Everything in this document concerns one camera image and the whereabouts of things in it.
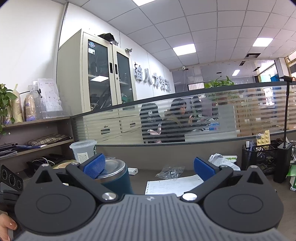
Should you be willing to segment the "person's hand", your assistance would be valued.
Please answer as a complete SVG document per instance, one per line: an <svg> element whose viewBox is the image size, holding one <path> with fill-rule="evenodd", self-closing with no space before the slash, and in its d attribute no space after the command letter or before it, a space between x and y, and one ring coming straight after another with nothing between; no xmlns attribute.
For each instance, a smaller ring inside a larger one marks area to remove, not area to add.
<svg viewBox="0 0 296 241"><path fill-rule="evenodd" d="M16 222L7 214L0 215L0 237L2 241L11 241L9 232L13 232L18 228Z"/></svg>

